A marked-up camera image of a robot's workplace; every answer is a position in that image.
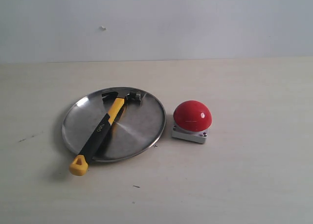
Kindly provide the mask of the yellow black claw hammer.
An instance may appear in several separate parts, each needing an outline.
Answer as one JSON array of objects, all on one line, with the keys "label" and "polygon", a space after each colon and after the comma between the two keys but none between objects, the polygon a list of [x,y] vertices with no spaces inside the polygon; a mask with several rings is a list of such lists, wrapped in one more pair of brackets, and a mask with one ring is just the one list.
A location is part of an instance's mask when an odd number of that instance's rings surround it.
[{"label": "yellow black claw hammer", "polygon": [[103,102],[111,97],[114,97],[114,101],[105,116],[94,129],[91,136],[88,138],[87,142],[84,144],[79,154],[70,164],[69,171],[75,176],[83,176],[88,171],[89,163],[105,140],[113,122],[125,103],[129,101],[140,103],[142,99],[141,91],[138,90],[111,91],[103,93],[101,96]]}]

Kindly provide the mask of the round steel plate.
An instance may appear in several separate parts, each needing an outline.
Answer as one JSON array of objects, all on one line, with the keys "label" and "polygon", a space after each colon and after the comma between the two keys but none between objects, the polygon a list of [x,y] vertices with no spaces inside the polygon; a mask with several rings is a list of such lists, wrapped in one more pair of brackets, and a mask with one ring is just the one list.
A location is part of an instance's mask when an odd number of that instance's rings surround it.
[{"label": "round steel plate", "polygon": [[119,91],[141,94],[141,101],[129,100],[122,107],[105,139],[93,157],[97,162],[117,162],[132,158],[160,139],[166,125],[166,111],[152,94],[131,87],[111,87],[79,99],[62,123],[66,147],[75,155],[83,148]]}]

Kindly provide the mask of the red dome push button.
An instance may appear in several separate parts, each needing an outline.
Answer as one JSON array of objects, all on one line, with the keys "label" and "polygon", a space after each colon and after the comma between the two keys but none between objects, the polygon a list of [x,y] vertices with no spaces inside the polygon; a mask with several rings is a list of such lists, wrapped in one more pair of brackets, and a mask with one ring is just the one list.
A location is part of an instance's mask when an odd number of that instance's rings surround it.
[{"label": "red dome push button", "polygon": [[188,100],[180,103],[173,113],[171,137],[204,144],[212,115],[209,108],[202,102]]}]

